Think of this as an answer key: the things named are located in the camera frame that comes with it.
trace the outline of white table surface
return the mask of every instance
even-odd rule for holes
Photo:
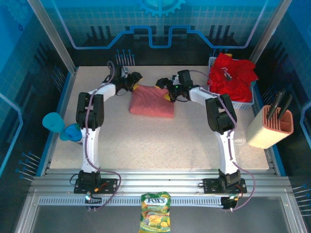
[[[158,79],[170,78],[177,71],[207,67],[129,67],[139,72],[142,85],[155,85]],[[109,74],[107,67],[79,67],[64,117],[66,125],[75,123],[80,92],[98,87]],[[191,73],[194,84],[206,84],[206,77]],[[173,119],[138,116],[129,112],[131,93],[114,96],[104,103],[104,124],[98,144],[101,168],[110,169],[218,169],[220,156],[217,140],[207,123],[206,109],[195,102],[176,102]],[[245,140],[246,128],[254,118],[251,108],[237,110],[238,126],[234,146],[238,165],[244,169],[268,169],[262,149]],[[82,146],[57,140],[50,168],[81,168]]]

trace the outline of red cloth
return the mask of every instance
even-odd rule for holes
[[[233,60],[220,53],[210,69],[208,84],[211,92],[229,94],[231,100],[251,102],[252,81],[258,80],[255,64],[248,60]]]
[[[152,117],[173,118],[174,103],[163,98],[167,93],[167,89],[139,85],[133,91],[130,112]]]

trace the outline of knife block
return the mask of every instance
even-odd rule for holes
[[[270,120],[267,119],[270,105],[265,105],[246,130],[246,141],[250,146],[267,149],[294,132],[293,115],[287,110],[280,120],[276,109]]]

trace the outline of purple cable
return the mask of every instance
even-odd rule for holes
[[[189,71],[198,72],[198,73],[203,74],[204,76],[206,76],[206,77],[208,78],[208,75],[205,74],[205,73],[203,73],[203,72],[201,72],[201,71],[194,70],[194,69],[189,70]],[[236,127],[237,127],[237,122],[235,121],[235,119],[233,118],[233,116],[230,114],[229,110],[227,109],[227,107],[225,106],[223,100],[220,98],[219,95],[214,94],[214,93],[212,93],[212,92],[210,92],[210,91],[207,91],[207,90],[204,89],[202,86],[200,87],[200,90],[202,90],[203,92],[205,92],[205,93],[207,93],[207,94],[210,94],[210,95],[212,95],[212,96],[217,97],[217,99],[219,100],[220,104],[221,104],[222,107],[224,108],[225,112],[228,114],[228,116],[230,117],[230,119],[232,120],[232,122],[233,122],[233,124],[234,124],[234,128],[233,128],[232,130],[230,130],[229,135],[228,135],[228,136],[229,136],[229,137],[228,137],[229,155],[230,155],[230,159],[233,160],[232,152],[231,152],[230,135],[231,135],[231,133],[236,129]],[[253,194],[254,194],[254,192],[255,192],[255,190],[256,190],[256,180],[255,180],[255,177],[254,177],[254,175],[253,175],[252,173],[250,173],[250,172],[247,171],[247,170],[244,170],[243,168],[241,168],[240,166],[238,166],[235,162],[232,161],[232,163],[233,163],[233,165],[236,166],[239,170],[242,170],[242,171],[246,172],[248,175],[250,175],[250,176],[252,177],[252,179],[253,179],[253,182],[254,182],[254,187],[253,187],[253,190],[252,190],[252,192],[251,192],[251,195],[249,195],[249,198],[246,200],[246,202],[244,202],[244,203],[243,203],[242,205],[240,205],[239,207],[236,207],[236,208],[232,209],[232,211],[234,211],[234,210],[238,210],[238,209],[242,208],[243,206],[245,206],[245,205],[251,200],[251,198],[252,198],[252,196],[253,196]]]
[[[115,66],[114,66],[113,62],[111,62],[111,61],[108,61],[108,63],[107,63],[108,67],[109,67],[109,64],[111,64],[111,67],[112,67],[112,76],[110,77],[108,82],[104,83],[103,85],[99,86],[95,91],[93,91],[93,93],[91,94],[91,97],[89,99],[88,108],[87,108],[87,111],[86,111],[86,121],[85,121],[85,125],[86,125],[86,141],[85,141],[85,145],[84,145],[84,150],[85,150],[85,153],[86,153],[86,160],[91,165],[92,168],[94,168],[94,169],[96,169],[98,171],[104,172],[104,173],[110,173],[110,174],[117,175],[119,177],[120,181],[119,181],[119,184],[116,187],[116,191],[111,195],[111,197],[106,201],[106,203],[101,205],[101,206],[99,206],[96,209],[99,209],[99,208],[104,207],[105,205],[107,205],[111,201],[111,199],[115,196],[115,194],[117,193],[117,191],[118,191],[118,189],[120,188],[120,185],[121,185],[121,175],[119,173],[114,172],[114,171],[103,170],[103,169],[100,169],[98,167],[95,167],[91,163],[91,161],[90,161],[90,159],[88,157],[88,154],[87,154],[87,138],[88,138],[88,123],[87,122],[88,122],[88,116],[89,116],[89,112],[90,112],[90,109],[91,109],[93,97],[97,93],[98,90],[100,90],[101,88],[106,86],[107,83],[110,83],[112,81],[113,77],[115,76]]]

